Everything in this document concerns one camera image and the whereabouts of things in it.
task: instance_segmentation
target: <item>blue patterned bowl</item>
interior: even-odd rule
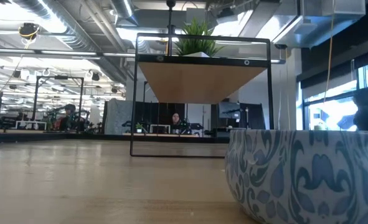
[[[231,131],[225,174],[260,223],[368,224],[368,132]]]

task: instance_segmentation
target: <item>potted plant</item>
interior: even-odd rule
[[[137,133],[142,133],[142,124],[136,123],[135,128]]]
[[[191,24],[185,24],[182,28],[186,35],[211,35],[213,30],[207,28],[207,23],[202,22],[201,24],[193,18]],[[178,56],[185,56],[190,54],[204,53],[208,57],[213,57],[222,47],[215,46],[215,40],[199,40],[199,39],[179,39],[176,42],[178,49]]]

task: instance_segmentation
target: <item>desk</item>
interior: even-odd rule
[[[26,123],[26,124],[34,124],[35,129],[37,130],[39,128],[39,124],[44,124],[44,131],[47,130],[47,123],[42,121],[16,121],[15,128],[17,129],[19,123]]]
[[[153,127],[164,127],[167,128],[169,131],[168,133],[170,133],[170,125],[165,125],[165,124],[151,124],[151,129],[149,130],[150,133],[153,133]]]
[[[123,133],[124,136],[131,136],[131,133]],[[152,136],[152,137],[180,137],[180,138],[198,138],[197,134],[145,134],[134,133],[134,136]]]

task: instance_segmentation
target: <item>ceiling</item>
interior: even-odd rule
[[[10,0],[13,4],[0,4],[0,48],[23,49],[27,40],[18,34],[18,28],[23,23],[31,22],[38,24],[40,30],[35,41],[28,45],[28,49],[41,50],[76,50],[66,41],[66,37],[83,31],[84,39],[96,52],[119,52],[133,53],[136,34],[139,32],[166,32],[167,6],[165,1],[133,0],[133,15],[130,18],[122,18],[115,12],[111,0],[31,0],[39,1],[49,6],[47,19],[41,17],[40,12],[27,10],[21,6],[21,0]],[[97,14],[95,7],[88,8],[84,2],[95,2],[102,15]],[[178,1],[173,11],[173,22],[177,25],[177,33],[181,33],[180,27],[185,22],[198,17],[213,25],[213,35],[232,37],[258,37],[275,40],[298,19],[298,0],[281,1],[256,1],[256,0],[197,0]],[[218,24],[216,15],[223,8],[232,8],[235,15],[230,22]],[[135,18],[142,27],[135,27],[132,19]],[[163,53],[166,45],[158,40],[144,41],[151,53]],[[246,42],[217,42],[217,46],[225,46],[216,57],[239,57],[239,58],[265,58],[265,45]],[[274,60],[285,59],[285,54],[274,47],[271,50]],[[114,67],[112,71],[103,65],[109,63]],[[32,109],[34,96],[34,83],[36,75],[66,75],[68,77],[84,78],[84,109],[89,110],[91,105],[97,105],[103,110],[105,100],[110,98],[125,98],[125,81],[132,79],[133,58],[101,58],[95,57],[48,57],[45,55],[25,55],[20,61],[16,55],[0,54],[0,90],[4,91],[4,111],[11,108]],[[11,78],[13,71],[22,70],[24,78]],[[92,80],[92,73],[100,74],[99,81]],[[124,77],[117,82],[113,75],[119,74]],[[141,71],[138,78],[144,80]],[[10,89],[13,83],[16,89]],[[117,93],[112,93],[111,88],[118,87]],[[41,110],[59,107],[67,103],[76,103],[77,95],[80,94],[78,83],[69,80],[48,80],[39,88]]]

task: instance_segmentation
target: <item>black metal frame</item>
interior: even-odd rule
[[[240,41],[240,42],[256,42],[266,44],[267,58],[265,60],[252,59],[236,59],[236,58],[200,58],[200,57],[175,57],[171,56],[169,50],[167,55],[149,55],[139,54],[138,40],[140,37],[159,37],[178,39],[200,39],[200,40],[224,40],[224,41]],[[138,62],[158,62],[158,63],[191,63],[203,65],[230,65],[244,67],[265,67],[267,69],[267,86],[268,86],[268,109],[270,113],[270,129],[274,129],[273,119],[273,95],[272,95],[272,72],[271,72],[271,42],[269,39],[245,38],[245,37],[222,37],[222,36],[204,36],[204,35],[179,35],[179,34],[149,34],[138,33],[135,43],[135,68],[134,68],[134,87],[133,87],[133,110],[131,113],[131,139],[130,139],[130,156],[136,157],[196,157],[209,159],[223,159],[224,156],[173,156],[173,155],[149,155],[149,154],[133,154],[134,131],[135,131],[135,102],[136,88],[138,77]]]
[[[36,112],[36,109],[37,109],[37,97],[38,97],[38,94],[39,94],[39,87],[41,86],[39,84],[39,82],[40,82],[41,78],[47,78],[47,79],[50,79],[50,78],[54,78],[54,79],[79,79],[79,80],[81,80],[82,84],[80,86],[80,102],[79,102],[79,105],[78,105],[78,115],[81,116],[82,101],[83,101],[83,89],[84,89],[84,78],[83,77],[62,77],[61,78],[61,76],[38,76],[37,80],[35,81],[34,104],[33,104],[33,115],[32,115],[32,120],[33,121],[35,120],[35,112]],[[79,129],[80,129],[80,125],[77,125],[76,133],[79,132]]]

